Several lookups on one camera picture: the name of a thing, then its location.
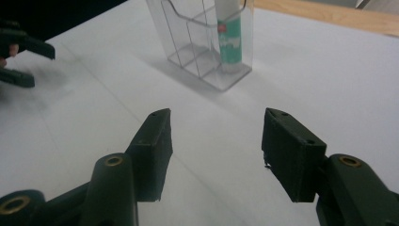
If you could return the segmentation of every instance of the screw hole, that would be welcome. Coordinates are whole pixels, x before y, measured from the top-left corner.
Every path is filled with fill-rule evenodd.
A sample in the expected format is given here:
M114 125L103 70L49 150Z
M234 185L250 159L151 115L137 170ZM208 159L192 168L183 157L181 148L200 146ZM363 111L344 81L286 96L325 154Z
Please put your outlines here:
M349 166L349 167L357 168L357 167L361 166L361 163L357 159L349 157L349 156L341 156L340 160L342 163L344 163L346 166Z
M30 203L28 196L14 197L0 205L0 215L10 215L24 209Z
M123 158L119 156L110 156L105 160L105 165L108 167L114 167L119 165L123 161Z

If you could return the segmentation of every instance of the clear plastic container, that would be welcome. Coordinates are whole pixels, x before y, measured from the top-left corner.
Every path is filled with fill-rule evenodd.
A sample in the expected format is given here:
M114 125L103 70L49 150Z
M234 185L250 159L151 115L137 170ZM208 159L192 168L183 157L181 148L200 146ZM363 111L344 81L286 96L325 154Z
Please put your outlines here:
M170 62L219 90L251 72L253 0L237 2L238 10L222 19L217 18L220 9L216 17L214 0L147 0L147 4ZM226 27L232 30L231 24L236 36L226 39L224 32Z

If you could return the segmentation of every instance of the white tabletop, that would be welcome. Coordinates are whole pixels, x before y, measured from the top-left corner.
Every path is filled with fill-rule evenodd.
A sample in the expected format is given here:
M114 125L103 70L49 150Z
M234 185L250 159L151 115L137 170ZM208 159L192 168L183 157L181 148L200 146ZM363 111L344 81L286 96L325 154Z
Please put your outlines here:
M219 92L170 64L145 1L131 0L51 40L56 60L23 52L0 84L0 197L52 199L123 153L155 110L171 109L174 154L162 200L141 225L319 225L263 166L266 107L286 111L399 191L399 40L255 10L253 72Z

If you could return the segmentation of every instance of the plastic compartment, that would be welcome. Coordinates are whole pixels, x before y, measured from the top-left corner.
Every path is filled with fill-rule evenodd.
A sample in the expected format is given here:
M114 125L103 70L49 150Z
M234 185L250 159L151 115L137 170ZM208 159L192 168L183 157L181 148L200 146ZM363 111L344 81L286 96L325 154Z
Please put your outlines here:
M219 90L251 72L253 0L243 0L231 15L241 19L242 60L234 73L222 67L214 0L147 0L147 4L170 62Z

